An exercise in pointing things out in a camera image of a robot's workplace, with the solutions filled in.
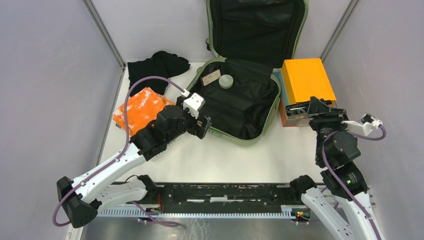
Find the black cosmetic bottle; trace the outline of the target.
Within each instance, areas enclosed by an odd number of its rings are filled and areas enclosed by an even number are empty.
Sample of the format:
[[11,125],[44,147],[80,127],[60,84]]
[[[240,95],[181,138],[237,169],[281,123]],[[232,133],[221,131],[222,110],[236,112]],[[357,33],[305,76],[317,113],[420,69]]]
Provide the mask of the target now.
[[285,113],[288,117],[307,114],[309,103],[292,104],[285,107]]

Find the orange blue box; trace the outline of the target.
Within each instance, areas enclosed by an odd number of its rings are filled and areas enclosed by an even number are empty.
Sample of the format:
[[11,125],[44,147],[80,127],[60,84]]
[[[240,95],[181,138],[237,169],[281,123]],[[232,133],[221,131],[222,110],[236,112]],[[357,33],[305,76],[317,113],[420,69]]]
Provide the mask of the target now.
[[281,68],[281,101],[279,113],[283,127],[307,127],[307,114],[287,116],[285,107],[305,103],[312,96],[331,100],[336,106],[336,95],[320,58],[286,59]]

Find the round pale green jar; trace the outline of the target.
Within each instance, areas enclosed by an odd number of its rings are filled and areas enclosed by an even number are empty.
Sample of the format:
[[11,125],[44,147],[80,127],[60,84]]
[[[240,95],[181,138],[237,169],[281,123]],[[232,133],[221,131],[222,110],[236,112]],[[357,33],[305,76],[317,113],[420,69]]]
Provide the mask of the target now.
[[230,89],[234,84],[234,78],[229,74],[224,74],[218,79],[218,84],[223,89]]

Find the orange white garment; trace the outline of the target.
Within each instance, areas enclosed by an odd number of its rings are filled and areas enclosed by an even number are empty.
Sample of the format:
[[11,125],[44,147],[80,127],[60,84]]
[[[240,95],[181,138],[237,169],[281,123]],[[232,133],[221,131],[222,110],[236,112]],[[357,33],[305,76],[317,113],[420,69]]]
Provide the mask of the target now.
[[175,103],[165,96],[145,87],[142,91],[130,97],[127,103],[127,119],[129,135],[132,137],[147,124],[156,119],[157,114],[166,106],[174,106]]

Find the green hard-shell suitcase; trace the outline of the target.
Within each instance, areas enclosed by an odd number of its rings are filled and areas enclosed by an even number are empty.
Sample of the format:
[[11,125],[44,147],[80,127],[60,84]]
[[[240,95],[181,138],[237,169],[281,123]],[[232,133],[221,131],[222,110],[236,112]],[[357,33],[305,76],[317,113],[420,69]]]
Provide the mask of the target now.
[[[208,0],[206,47],[213,58],[197,69],[188,90],[205,99],[201,115],[211,117],[209,133],[239,146],[252,146],[270,128],[280,105],[276,73],[295,55],[308,16],[306,0]],[[220,70],[233,86],[201,77]]]

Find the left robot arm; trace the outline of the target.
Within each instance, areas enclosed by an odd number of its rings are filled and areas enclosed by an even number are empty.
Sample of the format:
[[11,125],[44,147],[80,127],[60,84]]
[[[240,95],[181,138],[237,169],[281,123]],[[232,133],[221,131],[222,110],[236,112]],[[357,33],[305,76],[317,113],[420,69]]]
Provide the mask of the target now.
[[168,105],[156,119],[129,138],[119,152],[107,161],[73,179],[63,176],[56,182],[59,204],[68,217],[65,225],[80,228],[96,218],[99,212],[132,201],[153,203],[157,198],[155,183],[148,176],[115,185],[129,170],[166,151],[184,133],[203,139],[211,126],[211,117],[192,116],[186,107]]

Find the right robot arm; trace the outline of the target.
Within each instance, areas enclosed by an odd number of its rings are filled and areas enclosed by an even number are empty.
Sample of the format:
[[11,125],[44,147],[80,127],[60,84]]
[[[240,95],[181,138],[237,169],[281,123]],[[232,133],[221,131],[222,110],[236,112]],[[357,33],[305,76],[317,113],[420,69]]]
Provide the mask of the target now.
[[369,188],[354,161],[361,155],[359,139],[373,141],[374,130],[381,130],[378,140],[386,137],[383,122],[371,114],[360,121],[349,120],[345,109],[314,96],[288,105],[284,111],[288,117],[306,119],[316,132],[315,163],[322,169],[324,189],[335,197],[335,205],[328,203],[308,175],[290,182],[289,199],[304,203],[337,240],[382,240],[384,234],[372,209]]

